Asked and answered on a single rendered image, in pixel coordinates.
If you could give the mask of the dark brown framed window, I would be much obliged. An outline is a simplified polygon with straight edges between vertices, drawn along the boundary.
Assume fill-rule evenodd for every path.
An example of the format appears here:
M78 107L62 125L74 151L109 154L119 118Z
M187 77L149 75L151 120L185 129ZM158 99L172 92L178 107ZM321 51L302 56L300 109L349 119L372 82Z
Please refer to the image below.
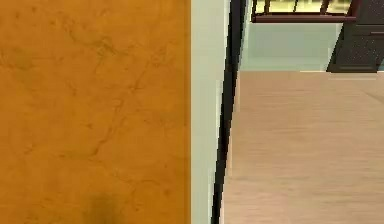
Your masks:
M355 21L362 0L252 0L252 23Z

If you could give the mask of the black speckled cabinet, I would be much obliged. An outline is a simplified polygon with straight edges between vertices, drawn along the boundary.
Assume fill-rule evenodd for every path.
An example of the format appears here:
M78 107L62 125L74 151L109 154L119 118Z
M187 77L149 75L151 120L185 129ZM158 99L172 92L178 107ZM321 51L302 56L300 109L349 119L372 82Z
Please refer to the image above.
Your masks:
M352 0L327 72L376 73L384 60L384 0Z

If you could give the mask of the orange wooden room door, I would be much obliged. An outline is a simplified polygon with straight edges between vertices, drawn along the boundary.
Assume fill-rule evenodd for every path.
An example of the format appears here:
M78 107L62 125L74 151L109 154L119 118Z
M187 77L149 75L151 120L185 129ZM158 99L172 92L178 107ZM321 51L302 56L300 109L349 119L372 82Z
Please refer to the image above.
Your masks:
M0 224L191 224L191 0L0 0Z

